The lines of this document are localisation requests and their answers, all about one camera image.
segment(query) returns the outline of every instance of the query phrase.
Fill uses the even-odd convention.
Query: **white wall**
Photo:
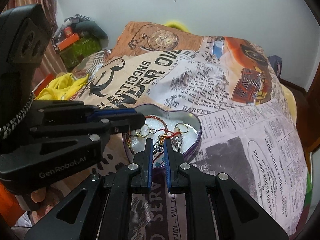
[[[93,17],[112,48],[129,21],[184,23],[191,33],[245,38],[283,60],[281,77],[308,88],[320,27],[303,0],[58,0],[65,18]]]

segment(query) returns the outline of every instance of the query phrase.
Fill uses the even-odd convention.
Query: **pink striped curtain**
[[[46,18],[51,26],[53,32],[57,29],[55,14],[57,3],[56,0],[10,0],[4,10],[8,10],[17,6],[27,4],[41,4]],[[43,80],[49,73],[56,75],[60,72],[67,72],[60,56],[55,53],[54,48],[49,43],[47,50],[44,53],[43,60],[39,68],[37,68],[33,78],[33,87],[35,87],[41,80]]]

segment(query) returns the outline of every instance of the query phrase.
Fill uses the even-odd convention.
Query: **yellow round object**
[[[188,28],[180,22],[170,21],[170,22],[165,23],[164,26],[175,28],[175,29],[190,33]]]

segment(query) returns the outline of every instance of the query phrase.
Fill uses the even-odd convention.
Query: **wooden floor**
[[[310,168],[309,153],[317,148],[320,138],[320,115],[314,107],[310,106],[305,95],[294,88],[288,87],[297,103],[297,130]]]

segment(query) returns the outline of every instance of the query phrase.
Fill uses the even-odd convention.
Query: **green box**
[[[59,54],[66,68],[78,65],[85,57],[101,50],[99,40],[94,36],[83,37],[71,44]]]

